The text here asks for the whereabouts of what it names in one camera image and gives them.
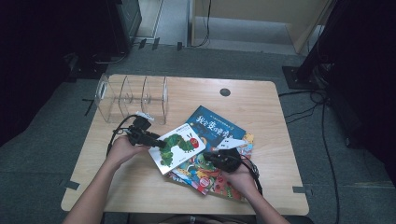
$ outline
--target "book title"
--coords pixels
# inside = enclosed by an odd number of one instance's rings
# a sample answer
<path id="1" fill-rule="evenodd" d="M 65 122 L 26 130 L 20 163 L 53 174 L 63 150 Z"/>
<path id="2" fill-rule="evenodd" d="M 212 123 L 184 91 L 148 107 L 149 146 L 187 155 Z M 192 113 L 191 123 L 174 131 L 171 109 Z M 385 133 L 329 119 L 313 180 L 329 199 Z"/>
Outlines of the book title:
<path id="1" fill-rule="evenodd" d="M 213 133 L 217 134 L 218 136 L 222 136 L 224 138 L 233 138 L 233 135 L 230 133 L 229 130 L 233 130 L 233 127 L 228 125 L 227 123 L 210 116 L 213 120 L 207 120 L 204 116 L 200 116 L 197 118 L 197 122 L 204 125 L 208 130 L 212 131 Z M 229 130 L 224 130 L 218 127 L 218 123 L 222 124 L 223 126 L 227 127 Z"/>

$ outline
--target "person's right arm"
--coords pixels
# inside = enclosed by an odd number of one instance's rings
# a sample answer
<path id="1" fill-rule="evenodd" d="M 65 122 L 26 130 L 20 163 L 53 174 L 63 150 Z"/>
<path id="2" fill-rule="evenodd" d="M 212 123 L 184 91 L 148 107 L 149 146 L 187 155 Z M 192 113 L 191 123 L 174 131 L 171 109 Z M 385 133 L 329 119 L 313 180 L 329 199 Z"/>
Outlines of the person's right arm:
<path id="1" fill-rule="evenodd" d="M 241 164 L 241 166 L 232 173 L 223 172 L 223 175 L 234 188 L 244 195 L 264 223 L 289 223 L 264 199 L 264 197 L 262 197 L 262 195 L 260 195 L 253 177 L 250 175 L 245 165 Z"/>

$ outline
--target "person's right hand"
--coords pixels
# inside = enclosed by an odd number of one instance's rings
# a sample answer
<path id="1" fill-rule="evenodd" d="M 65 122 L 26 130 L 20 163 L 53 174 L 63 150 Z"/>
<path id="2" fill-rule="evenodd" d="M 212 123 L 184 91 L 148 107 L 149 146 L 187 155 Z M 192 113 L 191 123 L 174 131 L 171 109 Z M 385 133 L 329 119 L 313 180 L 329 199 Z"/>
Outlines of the person's right hand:
<path id="1" fill-rule="evenodd" d="M 222 174 L 227 178 L 228 182 L 243 195 L 246 195 L 247 192 L 251 190 L 257 190 L 254 179 L 244 164 L 241 164 L 238 169 L 232 173 L 222 171 Z"/>

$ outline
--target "person's left arm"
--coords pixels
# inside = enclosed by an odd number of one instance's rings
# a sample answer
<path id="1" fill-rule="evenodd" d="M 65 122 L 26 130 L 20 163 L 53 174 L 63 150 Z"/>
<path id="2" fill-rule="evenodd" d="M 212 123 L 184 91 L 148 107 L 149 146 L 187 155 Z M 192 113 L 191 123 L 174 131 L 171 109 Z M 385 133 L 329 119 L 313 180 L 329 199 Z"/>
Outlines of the person's left arm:
<path id="1" fill-rule="evenodd" d="M 114 174 L 124 162 L 148 149 L 149 147 L 132 146 L 126 136 L 119 137 L 91 184 L 70 210 L 64 223 L 100 223 Z"/>

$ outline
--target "transparent acrylic stand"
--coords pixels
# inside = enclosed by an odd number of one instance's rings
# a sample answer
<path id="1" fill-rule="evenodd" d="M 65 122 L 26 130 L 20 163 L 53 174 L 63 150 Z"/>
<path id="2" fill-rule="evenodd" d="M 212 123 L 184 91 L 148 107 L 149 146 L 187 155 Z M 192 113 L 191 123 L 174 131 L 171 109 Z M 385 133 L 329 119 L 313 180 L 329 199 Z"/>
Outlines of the transparent acrylic stand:
<path id="1" fill-rule="evenodd" d="M 151 117 L 154 123 L 165 124 L 168 107 L 166 88 L 166 77 L 125 76 L 110 82 L 106 75 L 102 75 L 95 103 L 108 123 L 120 123 L 140 111 Z"/>

